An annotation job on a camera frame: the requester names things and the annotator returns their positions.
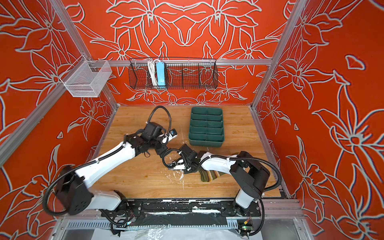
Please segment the wire mesh basket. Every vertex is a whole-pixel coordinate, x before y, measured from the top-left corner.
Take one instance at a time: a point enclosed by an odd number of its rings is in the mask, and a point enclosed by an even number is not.
[[[112,74],[108,61],[102,67],[92,69],[87,61],[80,61],[75,68],[75,72],[63,82],[73,97],[98,97]]]
[[[148,60],[156,58],[131,58],[129,85],[133,89],[215,89],[218,85],[216,59],[171,58],[164,63],[165,85],[154,86],[148,69]]]

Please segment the blue power strip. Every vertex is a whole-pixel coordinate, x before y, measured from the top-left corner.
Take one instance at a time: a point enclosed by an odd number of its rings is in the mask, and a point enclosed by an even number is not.
[[[166,87],[166,79],[164,76],[164,63],[156,63],[156,72],[157,72],[157,84],[159,88]]]

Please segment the aluminum frame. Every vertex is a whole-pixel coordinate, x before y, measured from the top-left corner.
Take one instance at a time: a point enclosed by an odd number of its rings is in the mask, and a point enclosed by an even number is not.
[[[161,60],[164,63],[206,63],[209,60],[207,59],[190,59],[190,60]],[[136,60],[134,63],[147,63],[147,60]],[[108,60],[108,63],[111,67],[129,67],[131,65],[130,61],[123,60]],[[89,61],[90,66],[93,67],[102,67],[101,61]],[[246,65],[271,65],[272,59],[217,59],[217,66],[246,66]]]
[[[68,74],[64,77],[64,81],[77,71],[79,64],[76,64]],[[8,158],[14,153],[14,151],[21,145],[31,131],[37,124],[43,119],[45,114],[54,106],[54,104],[65,93],[66,88],[63,84],[58,84],[44,98],[41,103],[29,114],[29,116],[18,126],[14,132],[9,136],[4,143],[0,146],[0,167],[8,160]]]
[[[296,230],[299,234],[300,240],[312,240],[313,237],[308,231],[305,215],[303,214],[300,203],[296,199],[269,199],[264,198],[264,209],[266,219],[292,219],[294,221]],[[193,227],[193,228],[208,228],[208,229],[232,229],[237,228],[237,220],[248,219],[248,217],[226,217],[227,225],[138,225],[128,226],[127,230],[140,230],[149,228],[177,228],[177,227]],[[108,221],[101,217],[100,211],[86,210],[78,215],[60,216],[55,228],[52,231],[51,239],[60,240],[64,235],[65,230],[75,229],[94,229],[103,228],[109,229]]]
[[[101,136],[101,138],[100,138],[100,141],[99,141],[99,143],[97,144],[97,147],[96,147],[96,150],[95,150],[95,152],[94,152],[94,154],[93,154],[93,156],[92,156],[92,159],[97,158],[97,156],[99,155],[101,146],[103,145],[103,142],[104,142],[105,138],[107,137],[107,134],[108,134],[108,132],[109,132],[109,129],[111,128],[113,119],[115,118],[115,115],[116,115],[116,113],[117,113],[119,107],[120,107],[120,104],[116,104],[116,107],[115,107],[115,109],[113,110],[113,113],[112,113],[112,115],[111,115],[111,117],[110,117],[110,119],[109,119],[109,121],[108,121],[107,126],[106,126],[105,129],[104,129],[104,132],[103,132],[103,134],[102,134],[102,136]]]
[[[263,146],[265,155],[267,157],[267,160],[270,163],[272,163],[273,165],[275,165],[278,169],[280,169],[279,166],[277,165],[277,162],[276,162],[276,159],[275,159],[275,155],[273,154],[271,146],[268,143],[268,139],[267,139],[267,137],[265,135],[264,129],[262,127],[260,118],[259,118],[259,116],[256,113],[256,110],[250,108],[250,112],[251,112],[251,116],[253,118],[253,122],[255,123],[256,131],[257,131],[257,134],[259,135],[259,138],[260,138],[260,141],[262,143],[262,146]],[[281,181],[281,187],[283,188],[283,191],[284,191],[286,197],[288,199],[291,199],[292,196],[291,196],[291,194],[288,191],[288,188],[287,188],[287,185],[285,184],[284,178]]]
[[[288,21],[286,23],[286,26],[283,30],[283,33],[281,35],[280,41],[277,44],[276,50],[273,53],[272,56],[272,63],[268,67],[262,82],[260,83],[257,93],[252,101],[252,109],[256,109],[256,105],[260,102],[261,97],[263,96],[263,92],[272,77],[273,72],[275,71],[277,64],[281,58],[281,55],[283,54],[283,51],[285,49],[286,44],[288,43],[288,40],[293,32],[293,29],[295,28],[296,22],[300,17],[301,12],[303,11],[305,5],[307,3],[307,0],[297,0],[295,3],[295,6],[292,10],[292,13],[290,17],[288,18]]]
[[[49,0],[52,4],[53,9],[56,14],[59,16],[61,23],[64,25],[68,34],[70,35],[72,41],[75,43],[80,54],[84,56],[87,60],[93,60],[91,53],[89,52],[87,46],[85,45],[83,39],[81,38],[75,24],[72,22],[71,17],[69,16],[63,2],[61,0]]]

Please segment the black wire basket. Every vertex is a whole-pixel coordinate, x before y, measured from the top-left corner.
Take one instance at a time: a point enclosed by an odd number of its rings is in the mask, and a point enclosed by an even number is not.
[[[167,57],[164,63],[165,86],[154,86],[148,70],[148,60],[131,58],[129,86],[133,89],[215,89],[218,85],[216,59]]]

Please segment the white power cord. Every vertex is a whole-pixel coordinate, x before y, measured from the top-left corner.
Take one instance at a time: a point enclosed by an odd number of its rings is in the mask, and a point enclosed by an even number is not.
[[[155,61],[158,61],[160,62],[159,59],[155,59],[155,60],[148,60],[148,71],[149,71],[149,74],[151,76],[151,80],[152,80],[152,85],[153,86],[157,86],[157,79],[156,79],[156,75],[155,75]]]

